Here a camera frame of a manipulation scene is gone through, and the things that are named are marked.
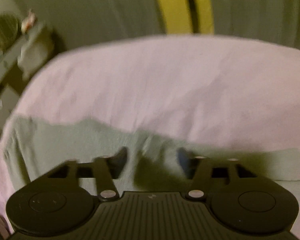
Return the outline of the grey sweatpants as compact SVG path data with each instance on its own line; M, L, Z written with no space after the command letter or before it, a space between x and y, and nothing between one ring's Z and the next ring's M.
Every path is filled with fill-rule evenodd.
M89 163L128 148L128 161L115 185L123 191L183 191L189 186L177 161L180 148L217 161L237 158L272 180L300 180L300 151L235 151L168 138L148 131L127 133L85 119L52 125L40 119L15 119L4 149L12 185L19 190L68 160Z

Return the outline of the grey dresser with drawers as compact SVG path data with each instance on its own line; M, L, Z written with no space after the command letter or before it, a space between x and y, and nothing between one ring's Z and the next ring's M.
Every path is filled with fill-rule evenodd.
M0 51L0 136L6 120L29 81L23 80L22 71L17 65L21 46L26 41L25 35L37 23L42 22L37 20L33 11L24 16L14 0L0 0L0 14L3 13L14 14L20 19L21 35L9 49Z

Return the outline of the grey upholstered chair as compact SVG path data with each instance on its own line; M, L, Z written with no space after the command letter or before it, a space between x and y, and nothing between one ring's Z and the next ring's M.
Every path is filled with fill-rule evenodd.
M22 71L24 81L29 80L51 58L55 49L52 31L44 23L37 23L25 35L17 65Z

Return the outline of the grey curtain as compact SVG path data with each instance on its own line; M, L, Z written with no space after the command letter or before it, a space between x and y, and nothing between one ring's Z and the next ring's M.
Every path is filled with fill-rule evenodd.
M49 22L66 49L166 34L158 0L15 0ZM300 49L300 0L211 0L214 33Z

